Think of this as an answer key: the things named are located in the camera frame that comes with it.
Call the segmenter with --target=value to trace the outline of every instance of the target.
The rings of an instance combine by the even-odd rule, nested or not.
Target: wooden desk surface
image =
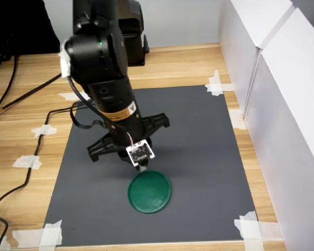
[[[12,74],[13,60],[0,66],[0,98]],[[133,88],[156,88],[208,84],[208,78],[218,70],[222,83],[230,83],[218,44],[155,48],[147,55],[145,67],[130,67]],[[13,87],[4,104],[46,82],[60,72],[59,57],[55,54],[21,56]],[[0,116],[0,196],[22,184],[26,168],[13,168],[22,155],[34,153],[37,139],[31,129],[44,124],[50,110],[68,107],[58,93],[72,92],[62,78],[32,95]],[[233,92],[225,93],[228,109],[237,109]],[[9,222],[8,242],[17,247],[14,230],[33,230],[43,227],[52,191],[62,162],[71,129],[69,113],[53,115],[50,124],[57,128],[55,135],[45,136],[39,152],[42,166],[33,170],[27,187],[0,203],[0,217]],[[234,129],[244,169],[260,221],[276,222],[276,217],[255,152],[247,130]],[[283,242],[265,242],[265,250],[285,250]],[[244,250],[243,241],[180,243],[154,245],[122,245],[89,248],[62,248],[70,250]]]

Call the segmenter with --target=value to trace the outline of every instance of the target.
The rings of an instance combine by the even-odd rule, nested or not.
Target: green disc
[[[141,213],[162,210],[171,196],[169,180],[161,173],[146,170],[131,181],[128,188],[130,204]]]

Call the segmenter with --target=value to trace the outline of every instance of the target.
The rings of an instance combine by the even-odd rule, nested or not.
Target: black wire
[[[128,134],[128,131],[125,127],[121,126],[120,124],[114,123],[113,121],[111,121],[109,118],[107,118],[105,115],[103,115],[98,109],[96,109],[94,106],[92,106],[77,90],[77,88],[75,87],[71,76],[68,76],[68,80],[70,83],[70,86],[72,88],[72,90],[74,91],[74,93],[78,96],[78,98],[87,106],[89,107],[89,109],[91,109],[95,114],[99,115],[100,117],[102,117],[105,121],[107,121],[113,129],[117,129],[119,130],[121,133],[124,133],[125,135]]]
[[[4,99],[6,98],[11,86],[12,86],[12,83],[13,83],[13,80],[14,80],[14,77],[15,77],[15,73],[16,73],[16,68],[17,68],[17,60],[18,60],[18,55],[15,54],[14,56],[14,68],[13,68],[13,73],[12,73],[12,76],[10,77],[10,81],[8,83],[8,86],[4,92],[4,94],[2,95],[1,99],[0,99],[0,105],[1,103],[4,101]]]
[[[79,103],[79,104],[76,104],[74,106],[72,106],[73,108],[75,108],[76,110],[80,110],[80,109],[85,109],[87,107],[82,107],[84,104],[83,103]],[[47,115],[47,118],[46,118],[46,121],[44,124],[48,124],[49,120],[50,120],[50,116],[53,114],[53,113],[62,113],[62,112],[67,112],[67,111],[70,111],[70,109],[72,109],[72,107],[66,107],[66,108],[61,108],[61,109],[57,109],[57,110],[52,110],[52,111],[49,111],[48,115]],[[36,149],[35,149],[35,152],[34,152],[34,155],[37,156],[38,152],[39,152],[39,149],[40,149],[40,145],[41,145],[41,140],[43,138],[43,134],[40,135],[40,137],[38,138],[38,142],[37,142],[37,146],[36,146]],[[27,175],[26,175],[26,179],[25,179],[25,182],[10,190],[9,192],[5,193],[4,195],[2,195],[0,197],[0,202],[6,198],[8,195],[10,195],[11,193],[15,192],[16,190],[20,189],[20,188],[23,188],[25,187],[26,185],[28,185],[29,183],[29,179],[30,179],[30,174],[31,174],[31,167],[28,168],[28,171],[27,171]],[[4,238],[4,236],[6,235],[7,233],[7,230],[8,230],[8,222],[5,221],[4,219],[0,218],[0,221],[3,222],[5,224],[5,229],[0,237],[0,245],[1,245],[1,242]]]
[[[38,92],[39,90],[42,90],[43,88],[47,87],[48,85],[50,85],[52,82],[56,81],[58,78],[61,77],[62,74],[58,74],[56,77],[53,77],[52,79],[50,79],[49,81],[46,81],[44,84],[41,84],[40,86],[30,90],[29,92],[23,94],[21,97],[15,99],[14,101],[6,104],[2,109],[5,110],[6,108],[24,100],[25,98],[28,98],[29,96],[31,96],[32,94]]]
[[[81,102],[81,101],[77,101],[77,102],[73,103],[73,105],[72,105],[72,107],[71,107],[71,109],[70,109],[71,120],[72,120],[73,124],[74,124],[76,127],[79,127],[79,128],[81,128],[81,129],[90,129],[90,128],[92,128],[94,125],[97,124],[97,125],[102,126],[103,128],[105,128],[104,123],[103,123],[102,121],[100,121],[100,120],[93,120],[92,124],[89,124],[89,125],[79,123],[79,122],[76,120],[76,118],[75,118],[75,116],[74,116],[74,114],[73,114],[73,106],[74,106],[75,104],[77,104],[78,102]]]

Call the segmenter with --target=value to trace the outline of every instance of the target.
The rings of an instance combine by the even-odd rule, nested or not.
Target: orange label
[[[116,122],[116,121],[129,118],[130,115],[132,115],[135,111],[136,111],[136,105],[135,105],[135,102],[133,101],[127,108],[121,111],[111,112],[111,113],[101,111],[101,113],[105,115],[108,119],[110,119],[111,121]]]

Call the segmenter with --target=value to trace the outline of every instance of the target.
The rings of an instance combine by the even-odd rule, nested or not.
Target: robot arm
[[[104,119],[109,131],[88,147],[89,155],[97,161],[100,155],[117,152],[123,161],[147,165],[149,156],[138,156],[139,161],[134,163],[126,148],[142,140],[151,146],[150,136],[160,127],[170,126],[169,120],[163,113],[141,117],[127,74],[127,54],[116,1],[86,3],[82,15],[73,21],[74,35],[65,44],[65,50],[71,60],[71,76],[92,98],[98,108],[94,112]]]

